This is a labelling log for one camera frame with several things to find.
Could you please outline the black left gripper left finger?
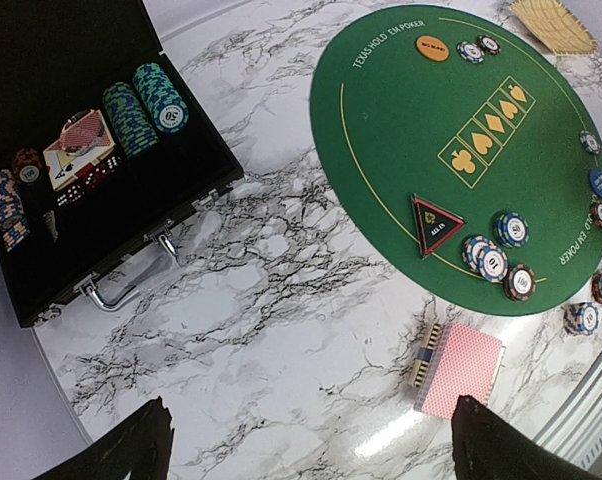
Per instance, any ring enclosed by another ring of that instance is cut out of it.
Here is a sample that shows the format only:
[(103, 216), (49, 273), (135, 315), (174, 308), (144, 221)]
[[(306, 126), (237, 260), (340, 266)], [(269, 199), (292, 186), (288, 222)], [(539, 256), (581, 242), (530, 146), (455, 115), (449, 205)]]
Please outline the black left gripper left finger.
[(166, 479), (174, 429), (162, 399), (147, 401), (83, 452), (41, 479)]

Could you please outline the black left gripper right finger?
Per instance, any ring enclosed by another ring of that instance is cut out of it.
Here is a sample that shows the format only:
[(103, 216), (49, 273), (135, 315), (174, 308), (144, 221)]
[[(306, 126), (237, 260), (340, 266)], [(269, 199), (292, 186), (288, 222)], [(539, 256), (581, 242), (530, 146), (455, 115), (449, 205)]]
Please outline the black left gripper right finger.
[(593, 479), (582, 468), (535, 444), (472, 396), (461, 396), (451, 419), (458, 479)]

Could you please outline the red backed card deck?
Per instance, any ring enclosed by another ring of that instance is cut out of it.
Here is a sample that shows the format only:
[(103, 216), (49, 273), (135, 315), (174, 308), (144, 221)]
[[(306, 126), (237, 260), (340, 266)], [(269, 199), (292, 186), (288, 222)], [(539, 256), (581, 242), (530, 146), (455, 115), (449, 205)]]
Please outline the red backed card deck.
[(408, 380), (414, 409), (450, 419), (460, 396), (487, 404), (504, 353), (501, 340), (469, 326), (428, 325)]

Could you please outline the blue tan 10 chip stack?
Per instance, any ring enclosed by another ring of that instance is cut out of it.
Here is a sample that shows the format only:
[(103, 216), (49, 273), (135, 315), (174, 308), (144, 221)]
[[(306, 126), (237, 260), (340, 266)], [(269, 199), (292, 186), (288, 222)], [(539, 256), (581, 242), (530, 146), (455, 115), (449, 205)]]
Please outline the blue tan 10 chip stack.
[(564, 310), (563, 325), (571, 335), (593, 335), (599, 325), (598, 310), (591, 302), (569, 304)]

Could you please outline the brown 100 chips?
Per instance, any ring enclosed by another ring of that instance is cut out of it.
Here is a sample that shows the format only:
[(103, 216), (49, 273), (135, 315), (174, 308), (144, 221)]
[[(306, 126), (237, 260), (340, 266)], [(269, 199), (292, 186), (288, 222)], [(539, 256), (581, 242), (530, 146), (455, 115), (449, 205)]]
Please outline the brown 100 chips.
[(505, 295), (513, 301), (527, 301), (536, 291), (536, 275), (525, 264), (512, 266), (503, 280)]

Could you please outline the blue tan chips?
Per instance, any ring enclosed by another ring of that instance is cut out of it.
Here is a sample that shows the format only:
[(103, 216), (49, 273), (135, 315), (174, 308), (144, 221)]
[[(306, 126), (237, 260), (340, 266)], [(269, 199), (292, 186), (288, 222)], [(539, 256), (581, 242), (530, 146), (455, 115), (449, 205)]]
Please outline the blue tan chips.
[(501, 282), (509, 268), (508, 257), (489, 238), (476, 235), (469, 237), (462, 247), (466, 265), (490, 283)]

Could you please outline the teal 50 chips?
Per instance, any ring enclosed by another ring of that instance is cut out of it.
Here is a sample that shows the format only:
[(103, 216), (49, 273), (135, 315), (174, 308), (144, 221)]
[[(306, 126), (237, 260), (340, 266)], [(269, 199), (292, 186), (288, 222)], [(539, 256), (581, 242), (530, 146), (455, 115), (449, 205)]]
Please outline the teal 50 chips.
[(507, 248), (523, 247), (530, 238), (528, 222), (518, 212), (501, 214), (496, 219), (493, 230), (497, 241)]

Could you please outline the blue small blind button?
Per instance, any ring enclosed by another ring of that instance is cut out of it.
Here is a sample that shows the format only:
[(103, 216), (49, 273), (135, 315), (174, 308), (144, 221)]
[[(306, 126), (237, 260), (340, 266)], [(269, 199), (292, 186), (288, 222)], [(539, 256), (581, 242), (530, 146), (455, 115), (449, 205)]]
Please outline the blue small blind button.
[(593, 193), (602, 199), (602, 170), (599, 168), (590, 169), (588, 180)]

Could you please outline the blue white chip mat edge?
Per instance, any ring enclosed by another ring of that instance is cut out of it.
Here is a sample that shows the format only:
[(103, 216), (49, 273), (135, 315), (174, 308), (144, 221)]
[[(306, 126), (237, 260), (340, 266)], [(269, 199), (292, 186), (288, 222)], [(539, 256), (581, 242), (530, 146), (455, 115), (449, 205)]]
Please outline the blue white chip mat edge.
[(600, 144), (597, 139), (597, 136), (588, 131), (581, 130), (579, 133), (579, 141), (582, 147), (591, 155), (598, 155), (600, 152)]

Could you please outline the blue white chip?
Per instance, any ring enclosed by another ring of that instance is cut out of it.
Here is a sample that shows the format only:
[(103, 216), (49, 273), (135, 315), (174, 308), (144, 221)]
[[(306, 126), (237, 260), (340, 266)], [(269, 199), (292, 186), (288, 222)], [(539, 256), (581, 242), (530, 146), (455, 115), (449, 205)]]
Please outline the blue white chip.
[(484, 52), (474, 43), (462, 41), (456, 45), (459, 56), (472, 64), (480, 64), (485, 60)]

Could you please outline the orange big blind button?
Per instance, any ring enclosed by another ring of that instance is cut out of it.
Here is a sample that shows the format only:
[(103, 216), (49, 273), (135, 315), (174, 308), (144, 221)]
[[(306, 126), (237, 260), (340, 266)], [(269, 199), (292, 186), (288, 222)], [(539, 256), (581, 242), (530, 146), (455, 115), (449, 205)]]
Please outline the orange big blind button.
[(430, 61), (445, 62), (450, 55), (447, 44), (441, 39), (431, 35), (422, 35), (418, 37), (415, 46), (418, 52)]

